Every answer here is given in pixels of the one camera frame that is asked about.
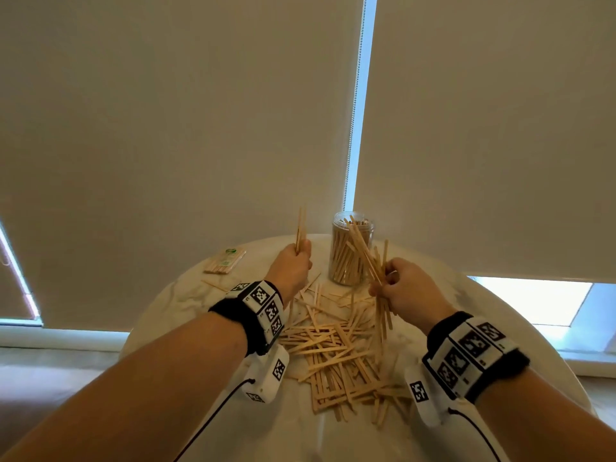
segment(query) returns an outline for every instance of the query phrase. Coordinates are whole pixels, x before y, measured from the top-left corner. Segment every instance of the person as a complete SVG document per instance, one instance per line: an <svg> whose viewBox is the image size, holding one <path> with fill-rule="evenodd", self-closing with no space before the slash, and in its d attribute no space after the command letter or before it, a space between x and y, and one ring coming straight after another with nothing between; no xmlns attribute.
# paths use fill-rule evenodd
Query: person
<svg viewBox="0 0 616 462"><path fill-rule="evenodd" d="M284 248L265 280L288 305L305 285L311 243ZM394 258L371 295L428 335L457 310L419 266ZM214 312L170 331L102 373L11 448L0 462L173 461L239 367L243 327ZM531 368L491 383L475 401L512 462L612 461L616 432Z"/></svg>

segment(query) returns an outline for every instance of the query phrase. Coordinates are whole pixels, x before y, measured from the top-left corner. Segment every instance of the transparent container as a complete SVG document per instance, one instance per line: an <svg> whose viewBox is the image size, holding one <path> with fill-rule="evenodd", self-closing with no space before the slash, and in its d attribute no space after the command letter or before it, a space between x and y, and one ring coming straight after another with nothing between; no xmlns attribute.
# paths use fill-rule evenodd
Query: transparent container
<svg viewBox="0 0 616 462"><path fill-rule="evenodd" d="M331 248L329 250L329 279L341 285L354 286L364 281L364 265L359 255L349 247L353 245L344 219L353 216L366 246L372 248L374 222L361 212L338 212L331 223Z"/></svg>

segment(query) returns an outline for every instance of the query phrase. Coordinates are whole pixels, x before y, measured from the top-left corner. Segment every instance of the person's right arm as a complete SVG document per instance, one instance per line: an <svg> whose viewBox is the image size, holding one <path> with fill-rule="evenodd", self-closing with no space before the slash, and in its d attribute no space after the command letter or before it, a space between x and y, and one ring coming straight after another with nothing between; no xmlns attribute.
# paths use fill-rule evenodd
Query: person's right arm
<svg viewBox="0 0 616 462"><path fill-rule="evenodd" d="M387 272L389 284L374 283L370 294L388 298L392 310L424 334L456 312L419 266L394 258ZM598 462L616 457L616 431L529 368L489 385L475 405L512 462Z"/></svg>

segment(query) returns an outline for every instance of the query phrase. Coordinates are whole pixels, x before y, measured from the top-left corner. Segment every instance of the floor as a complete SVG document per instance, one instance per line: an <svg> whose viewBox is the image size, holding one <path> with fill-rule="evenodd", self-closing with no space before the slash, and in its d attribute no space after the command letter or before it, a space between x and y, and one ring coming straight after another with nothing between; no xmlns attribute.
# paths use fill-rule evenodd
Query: floor
<svg viewBox="0 0 616 462"><path fill-rule="evenodd" d="M111 352L0 348L0 456L117 360ZM616 429L616 380L580 381L599 418Z"/></svg>

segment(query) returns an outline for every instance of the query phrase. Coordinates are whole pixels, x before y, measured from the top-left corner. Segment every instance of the black cable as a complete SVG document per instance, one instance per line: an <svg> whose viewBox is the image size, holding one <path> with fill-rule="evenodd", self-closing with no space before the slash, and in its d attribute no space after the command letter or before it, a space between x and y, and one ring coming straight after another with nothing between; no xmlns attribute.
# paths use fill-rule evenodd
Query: black cable
<svg viewBox="0 0 616 462"><path fill-rule="evenodd" d="M173 462L177 462L180 460L180 458L184 455L184 453L187 451L187 449L190 447L190 445L192 443L195 442L195 439L197 439L199 437L199 435L201 433L203 433L203 430L205 429L205 427L207 425L210 424L210 421L212 421L214 419L214 417L218 414L218 412L220 411L220 409L222 408L223 405L227 404L227 400L229 400L231 398L231 396L233 396L235 394L235 391L238 390L239 388L241 388L244 384L246 384L247 382L249 382L250 384L254 384L254 380L243 380L240 384L238 384L237 386L235 386L235 389L231 391L231 393L225 398L225 400L222 401L222 404L220 404L218 406L218 408L216 409L216 411L214 411L214 413L212 413L212 416L208 418L208 420L203 424L203 426L201 428L199 428L199 431L196 432L196 435L194 435L189 443L184 446L184 449L181 450L180 454L177 455L177 457L175 459L173 459Z"/></svg>
<svg viewBox="0 0 616 462"><path fill-rule="evenodd" d="M490 444L490 441L488 441L488 438L485 436L485 434L483 434L483 431L481 431L479 429L479 427L475 424L475 422L473 420L471 420L470 418L468 418L467 415L465 415L464 413L460 412L459 410L455 410L453 408L448 408L447 411L451 414L451 415L459 415L462 418L466 419L466 421L468 421L470 424L473 425L473 427L475 427L475 429L477 430L477 432L481 435L481 437L483 438L483 440L485 441L486 444L488 444L488 447L490 448L490 450L492 451L492 454L494 454L494 458L497 460L497 462L501 462L501 459L498 457L497 452L494 450L494 448L492 447L492 444Z"/></svg>

